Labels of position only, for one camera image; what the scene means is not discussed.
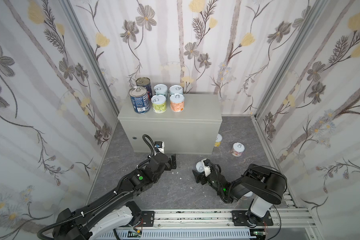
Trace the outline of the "teal label can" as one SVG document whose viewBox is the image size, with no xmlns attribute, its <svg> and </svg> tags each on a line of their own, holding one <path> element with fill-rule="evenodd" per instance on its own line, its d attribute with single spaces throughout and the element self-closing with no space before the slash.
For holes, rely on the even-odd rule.
<svg viewBox="0 0 360 240">
<path fill-rule="evenodd" d="M 204 162 L 203 161 L 199 161 L 197 162 L 196 164 L 196 171 L 198 173 L 203 173 L 205 171 L 205 165 L 204 165 Z"/>
</svg>

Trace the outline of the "pink flower label can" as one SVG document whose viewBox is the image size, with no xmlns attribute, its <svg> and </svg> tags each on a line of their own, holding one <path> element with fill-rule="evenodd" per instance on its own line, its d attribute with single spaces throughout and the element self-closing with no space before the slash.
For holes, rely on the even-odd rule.
<svg viewBox="0 0 360 240">
<path fill-rule="evenodd" d="M 231 154 L 235 157 L 240 157 L 245 151 L 245 146 L 241 143 L 234 143 L 231 149 Z"/>
</svg>

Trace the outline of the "orange label can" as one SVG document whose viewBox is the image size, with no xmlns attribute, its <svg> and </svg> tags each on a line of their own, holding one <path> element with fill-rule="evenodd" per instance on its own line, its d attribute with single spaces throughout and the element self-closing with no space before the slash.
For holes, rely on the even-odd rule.
<svg viewBox="0 0 360 240">
<path fill-rule="evenodd" d="M 185 107 L 185 97 L 182 94 L 171 95 L 170 106 L 173 112 L 182 112 Z"/>
</svg>

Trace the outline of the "green label can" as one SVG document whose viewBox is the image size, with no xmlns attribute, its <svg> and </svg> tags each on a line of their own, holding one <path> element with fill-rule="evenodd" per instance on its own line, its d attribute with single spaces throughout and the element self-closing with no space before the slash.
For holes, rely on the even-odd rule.
<svg viewBox="0 0 360 240">
<path fill-rule="evenodd" d="M 154 95 L 151 102 L 155 113 L 161 114 L 167 110 L 167 98 L 164 95 Z"/>
</svg>

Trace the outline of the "blue nutrition label can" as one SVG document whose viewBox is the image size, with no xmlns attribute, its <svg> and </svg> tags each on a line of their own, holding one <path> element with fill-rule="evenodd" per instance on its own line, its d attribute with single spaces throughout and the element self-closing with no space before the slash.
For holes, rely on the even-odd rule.
<svg viewBox="0 0 360 240">
<path fill-rule="evenodd" d="M 135 86 L 131 88 L 129 96 L 136 113 L 145 114 L 151 109 L 148 91 L 145 87 Z"/>
</svg>

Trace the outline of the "pale blue label can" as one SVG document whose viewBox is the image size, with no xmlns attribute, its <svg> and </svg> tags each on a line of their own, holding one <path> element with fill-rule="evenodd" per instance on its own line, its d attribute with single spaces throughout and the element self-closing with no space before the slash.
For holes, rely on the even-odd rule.
<svg viewBox="0 0 360 240">
<path fill-rule="evenodd" d="M 182 95 L 184 93 L 184 89 L 180 85 L 173 85 L 169 88 L 170 96 L 174 94 L 180 94 Z"/>
</svg>

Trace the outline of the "light blue label can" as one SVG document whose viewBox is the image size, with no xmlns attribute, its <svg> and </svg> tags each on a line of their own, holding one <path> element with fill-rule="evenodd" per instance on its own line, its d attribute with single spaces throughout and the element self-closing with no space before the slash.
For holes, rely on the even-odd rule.
<svg viewBox="0 0 360 240">
<path fill-rule="evenodd" d="M 155 95 L 162 95 L 167 97 L 168 87 L 164 84 L 158 84 L 154 86 Z"/>
</svg>

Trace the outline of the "dark blue tomato can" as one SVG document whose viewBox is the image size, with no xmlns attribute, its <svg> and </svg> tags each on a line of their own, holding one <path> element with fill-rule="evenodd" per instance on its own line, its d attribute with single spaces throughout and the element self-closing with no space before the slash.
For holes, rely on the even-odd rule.
<svg viewBox="0 0 360 240">
<path fill-rule="evenodd" d="M 136 80 L 136 85 L 140 86 L 140 87 L 144 87 L 147 89 L 147 93 L 149 96 L 149 99 L 152 98 L 153 93 L 152 93 L 152 86 L 151 86 L 151 80 L 147 77 L 140 77 Z"/>
</svg>

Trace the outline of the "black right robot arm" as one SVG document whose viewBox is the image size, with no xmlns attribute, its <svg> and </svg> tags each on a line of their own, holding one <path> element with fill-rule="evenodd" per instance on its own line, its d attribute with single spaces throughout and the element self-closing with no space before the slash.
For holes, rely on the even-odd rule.
<svg viewBox="0 0 360 240">
<path fill-rule="evenodd" d="M 212 187 L 226 204 L 238 201 L 245 195 L 255 195 L 247 211 L 233 214 L 235 225 L 249 228 L 266 226 L 269 209 L 282 202 L 287 190 L 287 178 L 269 166 L 251 164 L 240 178 L 228 182 L 222 175 L 221 167 L 205 159 L 198 162 L 193 174 L 196 183 Z"/>
</svg>

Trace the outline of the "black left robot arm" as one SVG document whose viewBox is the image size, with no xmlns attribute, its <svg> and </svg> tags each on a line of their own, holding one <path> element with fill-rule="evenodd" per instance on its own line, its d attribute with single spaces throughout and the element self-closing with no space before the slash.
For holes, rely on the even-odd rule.
<svg viewBox="0 0 360 240">
<path fill-rule="evenodd" d="M 74 211 L 62 211 L 49 227 L 53 239 L 94 240 L 112 229 L 140 224 L 142 210 L 134 197 L 150 189 L 165 171 L 176 167 L 176 155 L 157 153 L 148 158 L 96 201 Z"/>
</svg>

